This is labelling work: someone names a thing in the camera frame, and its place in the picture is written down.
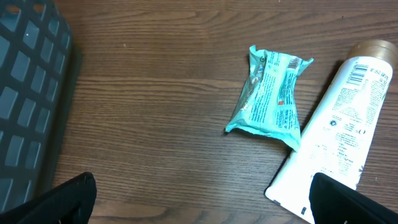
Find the white tube gold cap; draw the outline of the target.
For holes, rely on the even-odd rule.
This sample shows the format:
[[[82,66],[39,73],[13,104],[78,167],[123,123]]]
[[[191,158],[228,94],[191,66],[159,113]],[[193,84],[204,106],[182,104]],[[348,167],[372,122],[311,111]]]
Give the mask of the white tube gold cap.
[[[356,191],[394,68],[397,47],[385,40],[357,43],[302,131],[265,196],[315,223],[309,193],[323,173]]]

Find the colourful packet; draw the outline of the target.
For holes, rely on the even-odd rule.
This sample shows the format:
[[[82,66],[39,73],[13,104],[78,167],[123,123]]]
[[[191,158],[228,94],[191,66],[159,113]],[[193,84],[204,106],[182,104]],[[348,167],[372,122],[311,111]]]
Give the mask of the colourful packet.
[[[225,127],[279,139],[293,150],[301,145],[294,89],[298,77],[313,59],[266,49],[249,48],[249,76]]]

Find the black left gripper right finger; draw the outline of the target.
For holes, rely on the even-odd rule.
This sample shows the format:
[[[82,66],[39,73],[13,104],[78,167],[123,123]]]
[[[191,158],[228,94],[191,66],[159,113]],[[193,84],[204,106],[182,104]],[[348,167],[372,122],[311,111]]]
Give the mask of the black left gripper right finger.
[[[397,224],[396,212],[320,172],[309,201],[315,224]]]

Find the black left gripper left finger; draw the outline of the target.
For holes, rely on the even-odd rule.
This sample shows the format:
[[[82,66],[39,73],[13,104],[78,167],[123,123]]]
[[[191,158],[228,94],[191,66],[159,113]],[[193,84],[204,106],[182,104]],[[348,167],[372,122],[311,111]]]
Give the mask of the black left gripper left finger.
[[[84,172],[1,215],[1,223],[87,224],[95,205],[96,181]]]

